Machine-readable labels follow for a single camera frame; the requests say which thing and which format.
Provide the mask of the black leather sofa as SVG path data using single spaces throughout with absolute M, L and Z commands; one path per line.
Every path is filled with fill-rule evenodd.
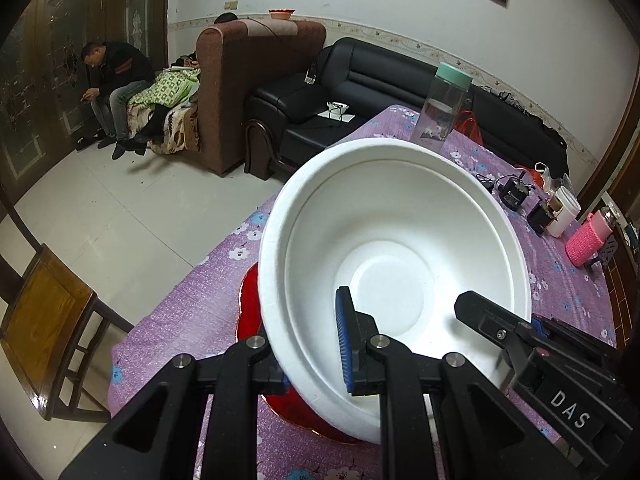
M 342 38 L 305 73 L 266 82 L 245 100 L 245 170 L 262 180 L 293 172 L 387 107 L 417 112 L 436 68 L 375 44 Z M 508 92 L 473 84 L 464 98 L 485 148 L 512 165 L 568 174 L 567 144 Z

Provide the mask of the clear green-lid water bottle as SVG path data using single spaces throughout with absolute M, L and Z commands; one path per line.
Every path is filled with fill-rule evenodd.
M 473 78 L 457 67 L 440 63 L 428 89 L 411 141 L 438 152 L 449 136 Z

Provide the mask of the white paper bowl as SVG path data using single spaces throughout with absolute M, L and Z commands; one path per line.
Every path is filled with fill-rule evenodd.
M 335 293 L 413 352 L 458 352 L 494 385 L 500 349 L 456 319 L 462 292 L 532 315 L 523 249 L 498 202 L 455 162 L 396 139 L 347 141 L 290 177 L 262 231 L 258 294 L 274 355 L 316 414 L 378 442 L 380 404 L 351 396 L 341 367 Z

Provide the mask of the small black jar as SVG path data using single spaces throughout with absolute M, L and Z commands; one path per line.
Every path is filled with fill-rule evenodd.
M 541 236 L 561 209 L 562 204 L 555 198 L 538 200 L 538 203 L 526 217 L 527 223 L 538 236 Z

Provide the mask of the black phone stand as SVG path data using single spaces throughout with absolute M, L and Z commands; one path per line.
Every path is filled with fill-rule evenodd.
M 618 248 L 617 240 L 613 235 L 609 236 L 599 251 L 585 263 L 585 269 L 588 273 L 593 274 L 594 268 L 600 264 L 602 268 L 607 266 L 613 259 Z

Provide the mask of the pink knit-sleeve bottle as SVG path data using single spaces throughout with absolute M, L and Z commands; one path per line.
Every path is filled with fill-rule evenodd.
M 610 207 L 604 206 L 594 214 L 588 214 L 585 222 L 568 239 L 565 252 L 573 266 L 583 266 L 612 235 L 616 217 Z

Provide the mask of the wooden chair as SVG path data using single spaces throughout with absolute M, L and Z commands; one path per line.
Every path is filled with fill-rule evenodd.
M 91 361 L 107 330 L 134 326 L 32 235 L 9 196 L 1 205 L 35 251 L 19 274 L 1 261 L 1 348 L 30 403 L 45 420 L 108 422 L 108 409 L 86 390 Z

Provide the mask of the red plastic bag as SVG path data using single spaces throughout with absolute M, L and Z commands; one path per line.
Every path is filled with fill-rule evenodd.
M 480 126 L 476 121 L 476 117 L 472 110 L 460 110 L 454 120 L 454 131 L 466 136 L 479 146 L 483 146 L 482 133 Z

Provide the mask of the green patterned blanket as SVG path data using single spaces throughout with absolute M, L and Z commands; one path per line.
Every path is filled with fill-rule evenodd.
M 154 82 L 129 99 L 128 105 L 174 108 L 198 90 L 200 70 L 192 67 L 171 67 L 162 70 Z

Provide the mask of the seated person dark clothes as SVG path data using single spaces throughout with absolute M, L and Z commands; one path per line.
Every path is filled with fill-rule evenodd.
M 151 62 L 131 44 L 113 41 L 88 42 L 80 58 L 90 82 L 81 99 L 90 104 L 103 130 L 98 148 L 114 144 L 114 160 L 128 151 L 142 156 L 145 144 L 130 138 L 127 110 L 129 100 L 154 82 Z

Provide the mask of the large red glass plate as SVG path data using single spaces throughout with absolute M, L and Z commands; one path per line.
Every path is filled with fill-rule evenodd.
M 244 274 L 240 285 L 236 339 L 244 340 L 249 336 L 260 335 L 263 331 L 258 294 L 258 264 L 254 263 Z M 360 440 L 344 434 L 316 414 L 297 393 L 280 368 L 278 373 L 282 376 L 281 392 L 264 394 L 264 399 L 274 414 L 289 424 L 326 440 L 349 445 L 360 443 Z

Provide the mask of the black power adapter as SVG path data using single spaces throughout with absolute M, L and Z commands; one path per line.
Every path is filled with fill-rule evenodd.
M 483 185 L 483 188 L 488 193 L 494 192 L 494 189 L 496 188 L 496 185 L 498 182 L 498 180 L 495 177 L 484 176 L 484 174 L 476 174 L 475 177 L 477 178 L 477 181 L 480 182 L 481 185 Z

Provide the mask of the black cylindrical jar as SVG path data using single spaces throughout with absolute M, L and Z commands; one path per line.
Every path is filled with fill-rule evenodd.
M 525 170 L 521 170 L 518 174 L 512 174 L 506 179 L 506 182 L 499 185 L 500 202 L 512 211 L 518 211 L 530 192 L 533 191 L 533 187 L 525 181 L 526 174 Z

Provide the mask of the wooden glass-panel cabinet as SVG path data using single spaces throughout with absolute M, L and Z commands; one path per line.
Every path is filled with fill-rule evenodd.
M 98 128 L 90 106 L 89 41 L 123 41 L 154 68 L 168 58 L 168 0 L 30 0 L 1 46 L 1 184 L 18 200 Z

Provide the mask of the white plastic jar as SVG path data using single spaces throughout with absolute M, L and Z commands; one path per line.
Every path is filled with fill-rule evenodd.
M 559 238 L 580 213 L 580 205 L 573 192 L 561 185 L 551 195 L 549 207 L 553 220 L 546 227 L 549 235 Z

